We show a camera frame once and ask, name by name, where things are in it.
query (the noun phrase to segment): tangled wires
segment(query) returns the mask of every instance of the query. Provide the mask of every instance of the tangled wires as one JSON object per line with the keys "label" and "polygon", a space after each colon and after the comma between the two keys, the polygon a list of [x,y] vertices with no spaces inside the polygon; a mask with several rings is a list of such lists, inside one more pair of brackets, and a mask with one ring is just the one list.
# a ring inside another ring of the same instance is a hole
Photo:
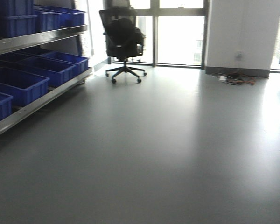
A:
{"label": "tangled wires", "polygon": [[226,77],[225,83],[231,84],[231,85],[245,85],[245,84],[250,84],[250,85],[255,85],[255,78],[247,76],[242,73],[230,73],[230,74],[223,74],[223,73],[213,73],[213,77],[220,77],[220,76],[214,76],[214,74],[219,74],[221,76]]}

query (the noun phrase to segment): shelving unit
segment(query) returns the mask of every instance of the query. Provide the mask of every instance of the shelving unit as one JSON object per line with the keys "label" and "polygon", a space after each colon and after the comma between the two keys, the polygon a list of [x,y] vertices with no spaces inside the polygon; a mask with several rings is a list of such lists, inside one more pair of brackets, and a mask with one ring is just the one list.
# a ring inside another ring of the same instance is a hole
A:
{"label": "shelving unit", "polygon": [[[55,42],[62,39],[74,37],[83,34],[87,30],[87,26],[77,26],[71,28],[62,28],[59,30],[53,30],[43,33],[36,33],[31,35],[19,36],[14,38],[7,38],[0,40],[0,54],[8,53],[15,50],[20,50],[28,47],[37,46],[49,42]],[[63,85],[52,89],[49,93],[43,97],[37,99],[31,104],[19,109],[4,120],[0,121],[0,135],[13,127],[35,111],[39,110],[58,96],[62,95],[72,87],[82,83],[90,74],[92,69],[89,68],[82,74],[74,77],[70,81]]]}

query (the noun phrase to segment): power strip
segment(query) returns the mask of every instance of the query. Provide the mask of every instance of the power strip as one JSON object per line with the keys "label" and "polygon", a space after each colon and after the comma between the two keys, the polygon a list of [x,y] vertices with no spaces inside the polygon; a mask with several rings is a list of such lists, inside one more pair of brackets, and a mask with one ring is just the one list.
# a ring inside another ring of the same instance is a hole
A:
{"label": "power strip", "polygon": [[219,81],[220,81],[220,82],[224,82],[224,83],[225,83],[226,80],[227,80],[227,77],[226,77],[226,76],[220,76],[220,77],[219,77]]}

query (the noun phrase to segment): wall outlet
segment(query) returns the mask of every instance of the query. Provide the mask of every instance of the wall outlet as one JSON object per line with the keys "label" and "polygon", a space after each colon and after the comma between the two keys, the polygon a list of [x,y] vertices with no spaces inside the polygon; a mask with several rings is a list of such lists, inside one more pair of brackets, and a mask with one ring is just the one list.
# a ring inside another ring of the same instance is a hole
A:
{"label": "wall outlet", "polygon": [[235,58],[237,59],[237,60],[242,60],[242,58],[243,58],[243,52],[242,51],[240,51],[240,50],[238,50],[237,52],[235,52]]}

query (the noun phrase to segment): chair base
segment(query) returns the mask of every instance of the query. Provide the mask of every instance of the chair base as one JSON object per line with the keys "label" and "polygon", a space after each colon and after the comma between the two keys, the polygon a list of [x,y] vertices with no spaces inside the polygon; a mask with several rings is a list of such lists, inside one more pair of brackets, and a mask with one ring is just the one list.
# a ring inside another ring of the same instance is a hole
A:
{"label": "chair base", "polygon": [[132,68],[132,67],[127,67],[126,65],[126,59],[123,61],[123,65],[122,67],[118,67],[118,68],[114,68],[114,69],[108,69],[106,70],[106,76],[109,76],[108,72],[109,71],[117,71],[113,76],[112,76],[112,82],[115,83],[116,80],[114,79],[116,76],[118,76],[120,73],[122,72],[129,72],[132,75],[136,76],[138,78],[138,83],[141,82],[140,76],[138,76],[134,71],[143,71],[144,76],[147,75],[147,73],[145,72],[144,69],[138,69],[138,68]]}

